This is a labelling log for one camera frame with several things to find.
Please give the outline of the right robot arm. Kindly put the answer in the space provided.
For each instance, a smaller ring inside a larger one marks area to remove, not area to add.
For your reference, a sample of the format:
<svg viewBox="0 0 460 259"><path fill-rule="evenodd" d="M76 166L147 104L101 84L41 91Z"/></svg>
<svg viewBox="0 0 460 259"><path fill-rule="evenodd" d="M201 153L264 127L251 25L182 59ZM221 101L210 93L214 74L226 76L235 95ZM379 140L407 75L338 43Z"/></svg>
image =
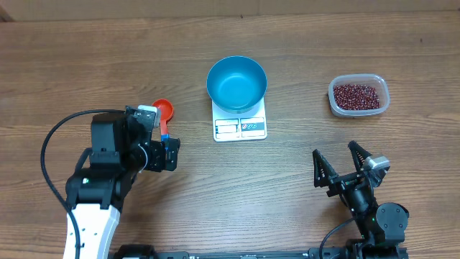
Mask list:
<svg viewBox="0 0 460 259"><path fill-rule="evenodd" d="M378 204L374 190L380 186L390 169L390 161L384 155L373 155L357 142L348 144L355 171L339 175L319 150L312 152L314 186L326 187L329 197L338 196L351 213L351 219L334 227L321 241L318 248L311 248L312 258L407 258L401 248L410 217L402 205L387 202ZM355 222L359 239L346 241L344 247L326 247L332 234Z"/></svg>

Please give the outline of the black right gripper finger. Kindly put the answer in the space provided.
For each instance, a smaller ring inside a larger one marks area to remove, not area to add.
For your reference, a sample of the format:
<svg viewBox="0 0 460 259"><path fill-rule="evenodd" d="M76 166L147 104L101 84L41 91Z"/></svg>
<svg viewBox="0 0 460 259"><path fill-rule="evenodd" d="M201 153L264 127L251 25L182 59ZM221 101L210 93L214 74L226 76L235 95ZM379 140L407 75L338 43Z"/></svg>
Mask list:
<svg viewBox="0 0 460 259"><path fill-rule="evenodd" d="M369 166L364 164L364 161L371 157L372 154L366 151L356 141L352 140L348 144L348 148L351 151L351 156L354 162L354 167L357 171L369 171Z"/></svg>
<svg viewBox="0 0 460 259"><path fill-rule="evenodd" d="M314 166L314 186L317 188L334 185L339 175L332 165L318 149L313 151L312 156Z"/></svg>

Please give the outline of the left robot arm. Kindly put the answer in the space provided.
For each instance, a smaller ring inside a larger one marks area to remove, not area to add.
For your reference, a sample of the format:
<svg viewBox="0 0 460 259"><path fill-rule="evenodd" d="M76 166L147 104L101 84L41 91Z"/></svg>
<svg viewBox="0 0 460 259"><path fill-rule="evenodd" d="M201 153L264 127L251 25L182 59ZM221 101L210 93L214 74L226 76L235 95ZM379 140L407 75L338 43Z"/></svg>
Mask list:
<svg viewBox="0 0 460 259"><path fill-rule="evenodd" d="M93 116L91 144L65 191L70 205L65 258L108 258L124 199L142 171L174 171L180 141L152 140L161 112L152 106Z"/></svg>

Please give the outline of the red measuring scoop blue handle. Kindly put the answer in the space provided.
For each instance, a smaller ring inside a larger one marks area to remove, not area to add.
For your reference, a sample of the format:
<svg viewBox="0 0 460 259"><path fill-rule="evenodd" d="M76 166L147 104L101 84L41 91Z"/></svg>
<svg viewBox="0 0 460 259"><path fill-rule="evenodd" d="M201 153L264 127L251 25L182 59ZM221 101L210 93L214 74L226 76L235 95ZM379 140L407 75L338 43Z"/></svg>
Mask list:
<svg viewBox="0 0 460 259"><path fill-rule="evenodd" d="M161 133L161 140L165 144L165 149L169 149L169 132L167 129L167 123L172 119L174 114L174 107L171 102L167 99L158 99L152 103L154 107L158 109L161 113L160 117L160 133Z"/></svg>

